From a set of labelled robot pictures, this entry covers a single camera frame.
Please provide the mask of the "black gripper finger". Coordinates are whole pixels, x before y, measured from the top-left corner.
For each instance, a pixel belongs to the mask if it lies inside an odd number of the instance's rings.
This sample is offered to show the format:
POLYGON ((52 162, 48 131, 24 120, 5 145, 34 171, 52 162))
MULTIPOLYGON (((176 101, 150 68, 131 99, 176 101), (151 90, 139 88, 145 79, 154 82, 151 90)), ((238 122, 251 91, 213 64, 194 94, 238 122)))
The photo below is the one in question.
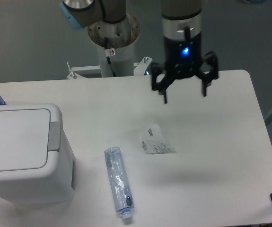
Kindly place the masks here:
POLYGON ((174 78, 167 74, 165 64, 152 62, 151 66, 151 89, 163 96, 164 104, 167 104, 167 89, 174 82, 174 78))
POLYGON ((213 80, 217 80, 219 78, 219 65, 218 58, 215 52, 210 51, 202 57, 202 61, 210 66, 210 70, 205 73, 201 69, 196 71, 196 76, 202 82, 202 95, 203 97, 207 96, 207 87, 212 84, 213 80))

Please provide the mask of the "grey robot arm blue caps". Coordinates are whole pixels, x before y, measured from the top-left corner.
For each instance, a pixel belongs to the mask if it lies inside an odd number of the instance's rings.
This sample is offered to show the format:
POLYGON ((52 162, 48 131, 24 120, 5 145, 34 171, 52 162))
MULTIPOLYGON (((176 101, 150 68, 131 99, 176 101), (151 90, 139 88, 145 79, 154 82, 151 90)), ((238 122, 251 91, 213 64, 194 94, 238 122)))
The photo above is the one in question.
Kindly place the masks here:
MULTIPOLYGON (((139 20, 125 0, 63 0, 60 9, 69 25, 86 29, 97 47, 103 77, 133 76, 135 44, 140 36, 139 20)), ((214 52, 202 54, 202 1, 160 1, 165 60, 147 67, 151 89, 165 96, 176 80, 197 77, 202 94, 219 78, 214 52)))

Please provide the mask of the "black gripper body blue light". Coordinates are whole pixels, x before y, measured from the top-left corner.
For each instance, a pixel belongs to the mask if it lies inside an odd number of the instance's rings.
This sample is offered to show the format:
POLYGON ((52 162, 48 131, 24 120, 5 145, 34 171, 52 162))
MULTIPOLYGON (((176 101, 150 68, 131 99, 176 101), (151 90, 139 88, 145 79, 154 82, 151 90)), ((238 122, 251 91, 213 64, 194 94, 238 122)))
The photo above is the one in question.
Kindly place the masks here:
POLYGON ((173 40, 164 37, 164 79, 188 79, 200 76, 202 60, 202 35, 199 33, 188 40, 173 40))

